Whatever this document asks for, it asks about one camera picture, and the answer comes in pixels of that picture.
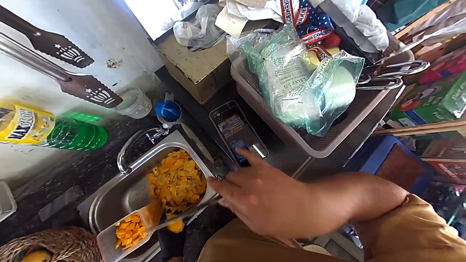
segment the faucet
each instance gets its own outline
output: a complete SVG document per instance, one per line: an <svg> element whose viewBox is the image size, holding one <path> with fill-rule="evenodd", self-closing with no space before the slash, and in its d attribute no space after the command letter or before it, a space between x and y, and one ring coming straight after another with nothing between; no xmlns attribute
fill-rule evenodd
<svg viewBox="0 0 466 262"><path fill-rule="evenodd" d="M154 135L149 135L147 132L155 130L156 133ZM116 165L118 166L118 169L120 170L121 174L129 174L131 173L132 169L126 164L126 153L128 152L128 149L133 145L134 140L138 139L141 137L143 134L146 134L146 136L149 138L149 140L155 144L155 140L160 137L167 135L169 132L168 129L164 129L161 126L156 126L149 128L147 130L139 130L136 132L126 143L124 143L123 147L121 148L120 152L118 153L118 157L116 159Z"/></svg>

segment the stainless steel sink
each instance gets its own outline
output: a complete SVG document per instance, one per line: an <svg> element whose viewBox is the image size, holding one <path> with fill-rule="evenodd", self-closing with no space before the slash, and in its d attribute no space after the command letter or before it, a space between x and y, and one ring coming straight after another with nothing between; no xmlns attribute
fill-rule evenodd
<svg viewBox="0 0 466 262"><path fill-rule="evenodd" d="M155 165L160 164L168 153L178 149L184 149L191 155L206 178L213 177L207 166L201 161L191 146L189 146L181 133L179 133L179 131L174 131L160 141L160 143L152 147L146 154L130 164L130 168L132 169L131 173L117 174L94 193L92 196L94 199L89 206L88 215L89 226L92 231L98 234L134 210L149 204L151 198L149 196L149 181L146 178L147 173L151 172ZM216 193L207 184L207 190L200 203L209 200L215 194ZM193 216L188 221L188 224L196 218L199 213ZM160 246L158 244L157 233L155 233L147 243L127 255L122 261L145 262L150 260L159 251Z"/></svg>

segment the bottle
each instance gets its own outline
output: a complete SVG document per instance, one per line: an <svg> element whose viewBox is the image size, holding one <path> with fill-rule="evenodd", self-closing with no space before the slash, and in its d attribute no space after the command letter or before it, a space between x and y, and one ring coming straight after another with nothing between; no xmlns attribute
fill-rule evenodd
<svg viewBox="0 0 466 262"><path fill-rule="evenodd" d="M55 126L52 113L11 101L0 101L0 141L44 144Z"/></svg>
<svg viewBox="0 0 466 262"><path fill-rule="evenodd" d="M72 150L95 150L107 142L100 126L59 117L15 102L0 101L0 142Z"/></svg>

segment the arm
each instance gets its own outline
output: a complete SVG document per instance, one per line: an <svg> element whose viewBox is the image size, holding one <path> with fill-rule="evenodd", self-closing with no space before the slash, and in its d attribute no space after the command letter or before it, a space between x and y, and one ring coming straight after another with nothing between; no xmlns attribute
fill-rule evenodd
<svg viewBox="0 0 466 262"><path fill-rule="evenodd" d="M312 184L298 182L253 153L237 148L251 167L209 180L253 231L283 237L329 233L344 223L364 222L400 206L408 193L374 175L342 173Z"/></svg>

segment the green box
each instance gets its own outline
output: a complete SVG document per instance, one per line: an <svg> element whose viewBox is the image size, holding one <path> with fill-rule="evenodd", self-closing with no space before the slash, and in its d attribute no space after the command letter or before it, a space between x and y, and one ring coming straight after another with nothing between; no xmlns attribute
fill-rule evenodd
<svg viewBox="0 0 466 262"><path fill-rule="evenodd" d="M395 106L390 119L403 126L460 118L466 109L466 71L414 87Z"/></svg>

